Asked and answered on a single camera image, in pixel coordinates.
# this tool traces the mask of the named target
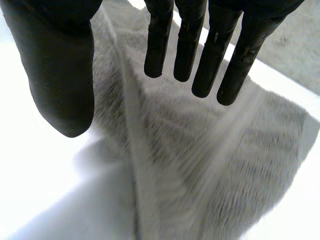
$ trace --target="fabric texture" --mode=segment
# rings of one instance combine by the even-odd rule
[[[236,102],[192,95],[173,77],[179,27],[172,23],[161,77],[144,74],[149,13],[105,0],[91,21],[95,41],[94,127],[130,156],[137,239],[237,239],[275,206],[311,149],[319,123],[250,78]],[[195,58],[198,65],[202,47]]]

